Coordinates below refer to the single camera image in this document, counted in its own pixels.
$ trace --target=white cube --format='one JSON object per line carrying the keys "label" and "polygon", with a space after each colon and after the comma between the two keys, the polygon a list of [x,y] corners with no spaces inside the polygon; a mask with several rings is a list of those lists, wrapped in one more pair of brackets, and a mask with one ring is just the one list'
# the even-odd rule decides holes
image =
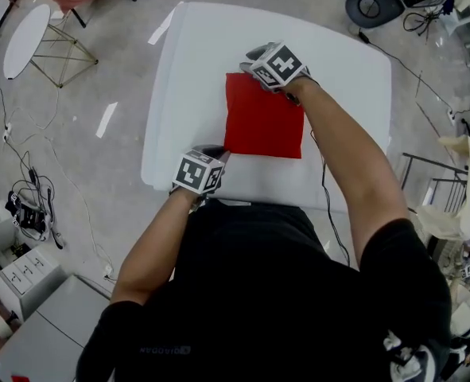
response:
{"label": "white cube", "polygon": [[225,162],[216,158],[190,150],[180,156],[173,183],[194,193],[210,193],[219,185],[225,165]]}
{"label": "white cube", "polygon": [[286,86],[303,68],[305,65],[284,42],[269,44],[265,53],[251,65],[251,71],[269,89]]}

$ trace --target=red object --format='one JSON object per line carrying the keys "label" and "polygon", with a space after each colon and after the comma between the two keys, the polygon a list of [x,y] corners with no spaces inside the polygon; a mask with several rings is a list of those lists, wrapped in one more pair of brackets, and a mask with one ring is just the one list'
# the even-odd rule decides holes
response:
{"label": "red object", "polygon": [[282,93],[263,91],[249,74],[226,77],[224,148],[236,154],[301,158],[303,108]]}

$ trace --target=white table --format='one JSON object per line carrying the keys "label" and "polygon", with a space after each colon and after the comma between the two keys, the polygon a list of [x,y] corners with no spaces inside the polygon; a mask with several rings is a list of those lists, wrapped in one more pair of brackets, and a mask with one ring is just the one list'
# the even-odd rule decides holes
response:
{"label": "white table", "polygon": [[[142,180],[168,191],[180,153],[223,144],[225,74],[239,72],[245,53],[283,40],[313,77],[386,151],[390,128],[390,61],[380,52],[324,27],[262,10],[211,3],[175,9],[153,86],[142,157]],[[232,154],[218,198],[325,209],[321,159],[305,123],[301,160]],[[333,211],[346,211],[327,173]]]}
{"label": "white table", "polygon": [[[17,26],[14,34],[10,38],[10,42],[6,48],[5,59],[3,60],[3,73],[5,78],[12,80],[19,76],[28,64],[37,68],[44,76],[50,80],[57,88],[62,88],[79,74],[83,73],[93,65],[99,63],[84,46],[71,35],[58,29],[54,25],[49,24],[51,17],[51,9],[47,4],[42,4],[31,10],[21,23]],[[52,40],[44,40],[45,31],[49,28],[54,31],[58,37]],[[69,45],[66,57],[53,55],[36,54],[41,42],[67,42]],[[85,54],[86,58],[77,58],[72,56],[74,48]],[[55,81],[35,62],[36,58],[58,58],[64,60],[64,66],[60,75],[60,79]],[[84,61],[89,63],[86,68],[76,72],[73,76],[65,79],[68,62],[70,60]]]}

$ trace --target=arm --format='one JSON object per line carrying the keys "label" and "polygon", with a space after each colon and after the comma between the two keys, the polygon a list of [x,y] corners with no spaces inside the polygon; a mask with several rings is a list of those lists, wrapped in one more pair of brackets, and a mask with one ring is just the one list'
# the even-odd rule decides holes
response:
{"label": "arm", "polygon": [[132,301],[143,305],[169,280],[177,261],[188,211],[197,198],[187,189],[177,189],[144,231],[123,261],[111,304]]}
{"label": "arm", "polygon": [[320,152],[346,199],[360,265],[363,249],[378,229],[408,218],[397,178],[371,136],[318,84],[299,78],[284,89],[300,100]]}

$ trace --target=concrete floor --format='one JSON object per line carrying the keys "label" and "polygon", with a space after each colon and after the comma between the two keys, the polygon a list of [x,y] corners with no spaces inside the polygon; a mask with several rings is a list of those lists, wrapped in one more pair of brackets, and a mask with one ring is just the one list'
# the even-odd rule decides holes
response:
{"label": "concrete floor", "polygon": [[[72,16],[64,29],[79,38],[99,58],[99,64],[60,90],[56,118],[42,130],[35,127],[30,116],[41,127],[49,123],[56,109],[56,89],[30,67],[15,80],[6,80],[2,61],[10,36],[22,18],[34,6],[49,0],[19,1],[20,8],[12,10],[0,37],[0,87],[5,94],[7,117],[14,112],[10,120],[14,126],[12,139],[20,143],[35,134],[17,149],[21,154],[28,150],[37,171],[51,178],[56,187],[56,228],[66,248],[57,251],[50,244],[49,250],[67,271],[86,276],[107,289],[112,284],[102,279],[104,264],[93,252],[87,210],[64,172],[84,195],[95,241],[111,257],[116,276],[124,257],[167,197],[140,178],[146,118],[164,38],[156,45],[147,41],[179,1],[255,7],[349,35],[345,0],[95,0],[78,10],[88,19],[86,29]],[[464,64],[462,44],[456,35],[448,37],[440,23],[431,25],[429,40],[425,35],[405,32],[401,20],[375,29],[368,36],[421,73],[456,110],[469,107],[470,71]],[[43,48],[54,53],[60,50],[59,44]],[[50,72],[57,70],[52,60],[45,67]],[[394,60],[392,67],[391,142],[387,154],[392,166],[400,173],[402,152],[447,162],[445,149],[437,144],[437,135],[417,103],[440,134],[453,135],[455,129],[446,117],[446,106],[424,84],[418,86],[417,79]],[[118,102],[115,113],[105,135],[98,138],[95,132],[99,122],[107,105],[114,102]],[[12,184],[21,178],[21,171],[17,156],[3,146],[2,134],[0,101],[0,199],[6,199]],[[45,138],[54,146],[61,166]],[[406,188],[410,206],[416,205],[425,192],[430,175],[426,168],[413,169]],[[330,241],[328,253],[342,261],[326,212],[307,213],[323,244]],[[335,214],[334,220],[342,241],[352,251],[347,217]]]}

